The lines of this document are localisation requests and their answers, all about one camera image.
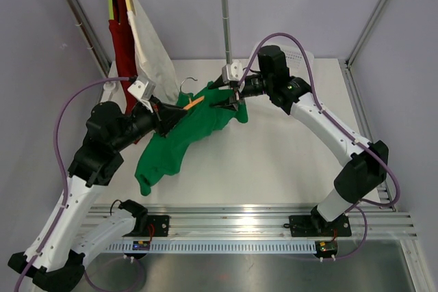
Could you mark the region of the orange hanger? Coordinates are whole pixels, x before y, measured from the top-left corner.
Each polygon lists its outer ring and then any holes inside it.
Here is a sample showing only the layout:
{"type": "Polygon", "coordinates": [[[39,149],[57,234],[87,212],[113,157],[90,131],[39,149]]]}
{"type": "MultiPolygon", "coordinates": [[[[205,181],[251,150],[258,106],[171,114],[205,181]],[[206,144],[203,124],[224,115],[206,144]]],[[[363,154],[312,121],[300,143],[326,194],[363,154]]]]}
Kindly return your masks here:
{"type": "Polygon", "coordinates": [[[180,94],[187,96],[187,98],[188,98],[188,104],[183,108],[186,111],[190,110],[191,108],[195,107],[196,105],[198,105],[199,103],[202,103],[205,100],[204,96],[200,96],[200,97],[197,97],[194,100],[192,100],[191,96],[188,93],[185,93],[183,91],[183,85],[187,80],[198,81],[198,79],[196,79],[194,77],[187,77],[180,83],[180,86],[179,86],[180,94]]]}

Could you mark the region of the green t shirt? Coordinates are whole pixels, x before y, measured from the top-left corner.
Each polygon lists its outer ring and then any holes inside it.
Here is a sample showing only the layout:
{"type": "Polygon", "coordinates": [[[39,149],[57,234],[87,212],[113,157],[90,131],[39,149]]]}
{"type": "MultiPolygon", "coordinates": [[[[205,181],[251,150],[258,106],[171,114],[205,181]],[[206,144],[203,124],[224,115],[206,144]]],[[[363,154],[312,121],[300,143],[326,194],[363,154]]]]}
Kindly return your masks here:
{"type": "Polygon", "coordinates": [[[155,133],[150,139],[134,174],[142,196],[148,196],[152,187],[164,176],[174,176],[180,172],[184,155],[191,144],[222,130],[233,118],[242,124],[248,122],[245,104],[240,104],[236,111],[212,106],[227,100],[232,94],[232,90],[204,87],[196,94],[179,95],[177,105],[180,107],[187,106],[189,100],[204,99],[189,109],[188,114],[166,137],[155,133]]]}

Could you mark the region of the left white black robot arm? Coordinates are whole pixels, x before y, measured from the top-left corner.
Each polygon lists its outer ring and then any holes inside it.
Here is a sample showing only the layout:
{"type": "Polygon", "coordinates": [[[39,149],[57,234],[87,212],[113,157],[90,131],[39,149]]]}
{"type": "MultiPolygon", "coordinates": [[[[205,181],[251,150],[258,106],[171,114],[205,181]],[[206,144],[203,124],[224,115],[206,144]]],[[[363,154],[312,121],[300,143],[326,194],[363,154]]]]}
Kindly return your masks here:
{"type": "Polygon", "coordinates": [[[167,136],[186,114],[184,108],[157,98],[151,109],[137,103],[128,116],[115,102],[96,105],[82,146],[62,170],[58,203],[32,245],[10,257],[9,267],[43,291],[72,291],[86,267],[115,240],[151,233],[147,208],[126,200],[85,237],[76,238],[95,200],[123,164],[122,150],[152,131],[167,136]]]}

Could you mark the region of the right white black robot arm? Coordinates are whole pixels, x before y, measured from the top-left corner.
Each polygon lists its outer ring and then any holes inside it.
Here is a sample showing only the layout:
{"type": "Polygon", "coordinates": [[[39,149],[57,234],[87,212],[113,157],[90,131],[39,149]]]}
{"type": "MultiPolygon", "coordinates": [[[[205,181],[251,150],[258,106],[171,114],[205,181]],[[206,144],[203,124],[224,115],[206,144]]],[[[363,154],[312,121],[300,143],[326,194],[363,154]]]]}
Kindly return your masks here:
{"type": "Polygon", "coordinates": [[[291,218],[289,226],[294,237],[340,233],[346,223],[347,210],[386,180],[389,149],[382,141],[372,143],[355,133],[317,103],[311,86],[291,75],[287,56],[279,46],[261,47],[257,59],[259,70],[245,76],[242,83],[238,82],[243,75],[239,61],[222,69],[222,75],[209,89],[227,86],[232,92],[229,98],[215,103],[215,107],[236,110],[245,98],[265,94],[272,104],[304,124],[328,147],[342,166],[334,188],[310,214],[291,218]]]}

